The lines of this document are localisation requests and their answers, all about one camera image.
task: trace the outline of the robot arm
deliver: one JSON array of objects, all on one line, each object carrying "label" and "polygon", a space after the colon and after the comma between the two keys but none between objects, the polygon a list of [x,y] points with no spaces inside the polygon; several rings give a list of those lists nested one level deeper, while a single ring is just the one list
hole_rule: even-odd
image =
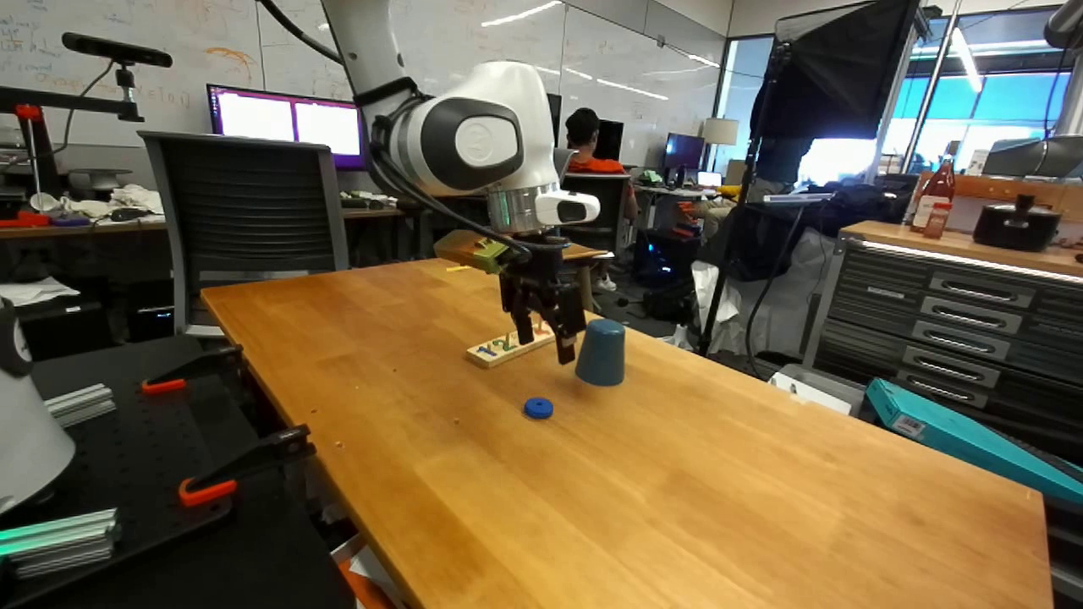
[{"label": "robot arm", "polygon": [[[560,362],[572,362],[584,320],[575,282],[561,278],[561,241],[550,229],[594,220],[598,201],[560,189],[537,70],[493,62],[442,94],[419,94],[402,75],[390,0],[321,0],[321,8],[356,102],[372,121],[372,181],[504,244],[500,304],[517,338],[531,343],[535,311],[554,332]],[[433,198],[484,198],[491,226],[457,217]]]},{"label": "robot arm", "polygon": [[491,62],[442,94],[402,78],[390,0],[321,0],[353,91],[370,104],[372,154],[423,198],[487,198],[493,229],[540,235],[598,217],[561,193],[550,121],[535,68]]}]

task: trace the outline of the whiteboard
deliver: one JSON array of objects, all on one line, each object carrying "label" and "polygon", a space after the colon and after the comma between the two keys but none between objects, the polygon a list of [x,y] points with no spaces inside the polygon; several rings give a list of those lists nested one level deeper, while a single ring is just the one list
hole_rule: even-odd
[{"label": "whiteboard", "polygon": [[[262,82],[255,11],[255,0],[3,0],[0,82],[77,94],[109,62],[69,50],[65,32],[159,48],[171,55],[171,68],[135,64],[145,121],[76,112],[70,141],[141,146],[139,130],[208,131],[208,82]],[[118,100],[114,78],[106,75],[91,100]],[[53,146],[65,117],[46,110]]]},{"label": "whiteboard", "polygon": [[[276,0],[276,8],[307,39],[334,43],[321,27],[319,0]],[[0,82],[77,94],[106,68],[106,58],[65,50],[65,32],[171,55],[168,70],[135,68],[141,124],[77,112],[70,141],[141,146],[139,130],[208,131],[209,82],[353,100],[346,70],[296,41],[255,0],[3,0]],[[561,119],[588,104],[602,119],[624,121],[624,164],[634,166],[663,146],[663,131],[697,131],[715,110],[719,68],[694,64],[681,50],[569,5],[391,0],[391,34],[423,91],[447,91],[481,62],[537,68],[546,87],[561,94]],[[118,100],[111,75],[91,94]],[[65,117],[60,110],[46,112],[53,141],[60,141]],[[8,130],[0,130],[0,141],[17,141],[15,121],[0,119],[0,124]]]}]

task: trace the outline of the black chair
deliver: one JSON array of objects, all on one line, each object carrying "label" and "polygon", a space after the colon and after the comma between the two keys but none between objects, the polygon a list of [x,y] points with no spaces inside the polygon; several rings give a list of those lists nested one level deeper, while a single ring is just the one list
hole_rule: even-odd
[{"label": "black chair", "polygon": [[341,270],[347,244],[325,146],[139,131],[164,193],[171,327],[200,334],[200,288]]}]

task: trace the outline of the monitor screen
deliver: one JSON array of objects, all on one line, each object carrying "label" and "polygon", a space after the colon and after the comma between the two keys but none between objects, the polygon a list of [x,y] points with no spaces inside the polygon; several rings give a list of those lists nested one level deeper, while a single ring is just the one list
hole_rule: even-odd
[{"label": "monitor screen", "polygon": [[598,119],[594,158],[620,158],[624,121]]},{"label": "monitor screen", "polygon": [[365,121],[353,102],[208,86],[209,130],[220,137],[319,141],[334,171],[365,171]]},{"label": "monitor screen", "polygon": [[681,137],[681,131],[667,137],[667,171],[694,172],[699,171],[699,154],[704,154],[704,140]]}]

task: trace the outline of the small blue object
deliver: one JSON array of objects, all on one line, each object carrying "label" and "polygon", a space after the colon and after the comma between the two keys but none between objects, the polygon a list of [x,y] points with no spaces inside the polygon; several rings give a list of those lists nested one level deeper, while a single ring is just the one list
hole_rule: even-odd
[{"label": "small blue object", "polygon": [[520,405],[520,414],[531,415],[531,420],[549,420],[550,415],[550,402],[549,400],[528,400]]}]

